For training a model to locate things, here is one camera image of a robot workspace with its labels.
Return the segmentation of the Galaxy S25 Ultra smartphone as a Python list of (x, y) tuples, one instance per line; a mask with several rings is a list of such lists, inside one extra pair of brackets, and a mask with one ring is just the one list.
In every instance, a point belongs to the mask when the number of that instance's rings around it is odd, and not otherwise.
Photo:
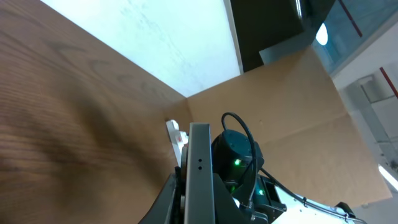
[(183, 222), (215, 223), (211, 134), (208, 123), (190, 124)]

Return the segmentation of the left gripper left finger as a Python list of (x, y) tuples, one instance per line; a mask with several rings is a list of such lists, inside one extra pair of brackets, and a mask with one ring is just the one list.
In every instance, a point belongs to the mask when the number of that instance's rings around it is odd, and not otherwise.
[(175, 167), (139, 224), (183, 224), (185, 186), (182, 169)]

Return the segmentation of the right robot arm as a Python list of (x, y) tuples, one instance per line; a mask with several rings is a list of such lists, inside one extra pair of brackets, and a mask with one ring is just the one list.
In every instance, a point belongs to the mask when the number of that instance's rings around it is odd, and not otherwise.
[(291, 192), (261, 166), (252, 164), (251, 141), (235, 130), (224, 130), (212, 143), (213, 172), (218, 174), (237, 209), (249, 223), (364, 223), (344, 202), (323, 205)]

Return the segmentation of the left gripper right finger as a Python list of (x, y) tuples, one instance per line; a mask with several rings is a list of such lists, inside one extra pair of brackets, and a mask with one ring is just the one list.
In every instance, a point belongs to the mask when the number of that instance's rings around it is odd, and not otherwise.
[(247, 224), (218, 174), (213, 174), (213, 192), (217, 224)]

